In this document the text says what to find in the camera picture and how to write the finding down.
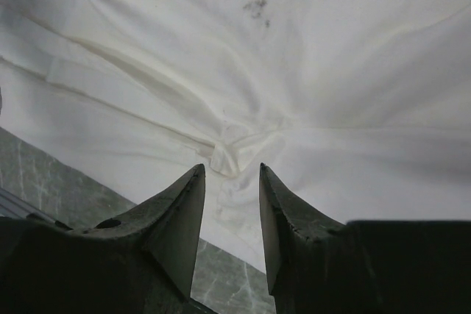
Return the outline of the cream white t-shirt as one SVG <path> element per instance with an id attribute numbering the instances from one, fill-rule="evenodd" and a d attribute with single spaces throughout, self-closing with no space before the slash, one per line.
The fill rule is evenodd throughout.
<path id="1" fill-rule="evenodd" d="M 340 222 L 470 219 L 470 0 L 1 0 L 1 126 L 135 203 L 206 167 L 265 268 L 258 169 Z"/>

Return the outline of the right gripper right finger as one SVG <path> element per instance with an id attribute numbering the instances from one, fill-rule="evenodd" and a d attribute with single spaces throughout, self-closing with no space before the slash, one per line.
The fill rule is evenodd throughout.
<path id="1" fill-rule="evenodd" d="M 266 278 L 278 313 L 468 313 L 470 223 L 341 224 L 260 166 Z"/>

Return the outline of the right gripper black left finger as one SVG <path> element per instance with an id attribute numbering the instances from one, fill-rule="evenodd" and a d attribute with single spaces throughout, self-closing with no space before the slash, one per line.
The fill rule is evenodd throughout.
<path id="1" fill-rule="evenodd" d="M 93 228 L 2 218 L 1 311 L 203 313 L 191 286 L 204 203 L 199 164 Z"/>

